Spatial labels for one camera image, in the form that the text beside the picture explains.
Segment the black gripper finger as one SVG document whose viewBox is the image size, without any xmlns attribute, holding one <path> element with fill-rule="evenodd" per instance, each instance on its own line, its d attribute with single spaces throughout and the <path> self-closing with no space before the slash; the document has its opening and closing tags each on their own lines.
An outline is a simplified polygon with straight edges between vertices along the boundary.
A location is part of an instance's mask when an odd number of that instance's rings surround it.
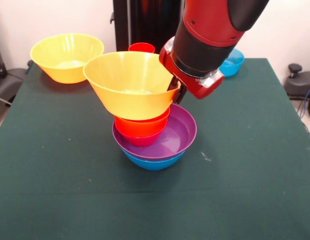
<svg viewBox="0 0 310 240">
<path fill-rule="evenodd" d="M 172 102 L 174 104 L 180 104 L 183 97 L 185 96 L 187 92 L 187 87 L 186 86 L 181 86 L 177 91 L 176 93 L 174 94 L 174 97 L 173 97 L 173 100 Z"/>
<path fill-rule="evenodd" d="M 171 91 L 175 89 L 178 90 L 179 88 L 180 88 L 180 80 L 176 76 L 173 76 L 168 85 L 167 91 Z"/>
</svg>

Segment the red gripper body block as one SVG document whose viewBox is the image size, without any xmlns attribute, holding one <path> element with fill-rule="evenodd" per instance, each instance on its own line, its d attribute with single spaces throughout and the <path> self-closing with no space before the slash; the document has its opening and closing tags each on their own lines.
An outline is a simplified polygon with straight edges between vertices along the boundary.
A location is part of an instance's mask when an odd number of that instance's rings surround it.
<svg viewBox="0 0 310 240">
<path fill-rule="evenodd" d="M 219 69 L 213 71 L 212 74 L 204 78 L 187 75 L 174 63 L 171 46 L 164 46 L 161 49 L 159 61 L 173 76 L 179 79 L 180 87 L 186 86 L 187 91 L 197 99 L 203 99 L 210 95 L 224 79 L 224 75 Z"/>
</svg>

